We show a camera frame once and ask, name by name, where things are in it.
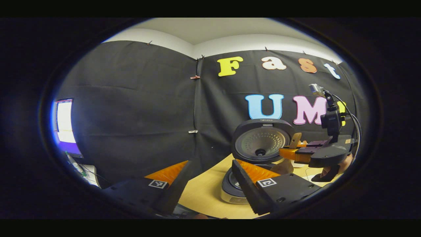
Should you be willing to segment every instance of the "foam letter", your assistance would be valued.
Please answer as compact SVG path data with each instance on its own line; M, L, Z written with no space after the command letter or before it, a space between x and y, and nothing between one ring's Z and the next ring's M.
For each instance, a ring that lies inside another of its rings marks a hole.
M273 114L264 115L262 113L262 103L264 96L261 94L252 94L245 97L248 101L248 114L251 119L280 119L282 116L282 99L281 94L269 95L269 99L273 101Z
M265 57L262 58L262 61L264 62L262 66L267 70L284 70L287 68L287 66L285 66L279 58Z
M337 104L337 105L338 105L338 107L339 107L339 112L340 112L340 113L344 113L344 112L345 112L345 106L344 106L344 105L346 105L346 103L344 102L344 103L342 104L342 102L338 101L338 102L336 102L336 104Z
M335 72L335 69L332 67L332 66L330 66L329 64L327 64L327 63L325 63L323 66L325 66L325 67L327 67L328 69L329 69L329 72L336 78L336 79L341 79L341 77L338 75L338 74L336 74L336 72Z
M294 119L294 124L303 125L306 123L304 114L306 114L307 121L311 124L317 115L315 124L321 125L322 120L320 116L326 114L326 99L323 97L316 98L313 107L304 96L295 96L293 100L297 103L297 118Z
M316 67L313 66L314 63L309 59L300 58L300 59L298 59L298 63L301 64L301 66L300 66L301 69L306 73L316 73L317 72Z
M221 66L221 72L218 74L218 76L234 75L235 71L231 70L231 68L233 67L234 69L238 69L240 67L238 62L242 61L242 57L232 57L218 60L217 62L219 62Z

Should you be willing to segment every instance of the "blue letter u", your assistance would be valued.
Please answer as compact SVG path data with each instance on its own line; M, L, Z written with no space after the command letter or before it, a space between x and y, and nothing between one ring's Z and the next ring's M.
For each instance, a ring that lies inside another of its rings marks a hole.
M251 119L280 119L282 116L282 99L281 94L269 95L269 99L273 101L273 114L264 115L262 113L262 103L264 96L261 94L251 94L245 97L248 101L248 114Z

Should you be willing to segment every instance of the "orange soft gripper pad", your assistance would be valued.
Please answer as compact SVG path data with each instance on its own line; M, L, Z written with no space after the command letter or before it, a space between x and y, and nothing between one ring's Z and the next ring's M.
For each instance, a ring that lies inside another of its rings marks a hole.
M165 169L147 175L145 176L145 178L168 182L168 184L171 185L176 179L176 177L179 175L183 167L187 164L187 162L188 161L184 161L175 165L171 165Z
M245 172L248 174L248 176L250 177L250 179L253 181L254 184L256 184L256 182L259 180L280 176L280 174L277 174L265 168L259 167L257 165L253 165L239 159L235 159L235 160L238 161L238 163L245 170Z

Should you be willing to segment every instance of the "wooden table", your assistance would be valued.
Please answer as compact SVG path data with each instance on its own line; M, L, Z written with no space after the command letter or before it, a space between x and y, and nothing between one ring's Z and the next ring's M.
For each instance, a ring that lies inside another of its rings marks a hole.
M231 204L221 199L222 180L231 167L233 159L234 157L230 154L206 172L191 179L180 197L179 204L216 218L252 219L259 217L249 204ZM308 165L294 168L294 174L301 177L313 176L321 172L322 168L309 168ZM324 186L327 182L315 184Z

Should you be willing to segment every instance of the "black cable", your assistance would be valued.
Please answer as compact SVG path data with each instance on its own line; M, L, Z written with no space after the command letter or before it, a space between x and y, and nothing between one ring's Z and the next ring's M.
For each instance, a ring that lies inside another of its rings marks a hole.
M352 158L352 161L351 161L351 163L353 163L354 162L354 160L355 160L355 158L357 157L357 153L358 153L358 150L359 150L359 148L360 148L360 142L361 142L361 136L362 136L362 130L361 130L361 125L360 125L360 122L358 121L358 119L356 118L356 116L355 115L353 115L350 111L349 111L349 109L348 109L348 107L345 105L345 103L338 97L338 96L336 96L336 95L334 95L334 94L331 94L332 96L334 96L334 97L336 97L344 106L345 106L345 109L346 109L346 111L348 112L348 114L351 116L351 118L352 118L352 122L354 122L354 125L355 125L355 129L356 129L356 131L357 131L357 149L356 149L356 151L355 151L355 155L354 155L354 157Z
M90 171L88 168L86 168L83 164L78 164L78 165L81 165L85 170L87 170L87 171L89 171L89 172L91 172L91 173L93 173L95 176L97 176L97 177L101 177L102 179L104 179L105 181L107 181L109 184L111 184L112 185L112 183L110 182L110 181L108 181L106 178L104 178L104 177L102 177L102 176L100 176L100 175L98 175L98 174L95 174L94 172L92 172L92 171Z

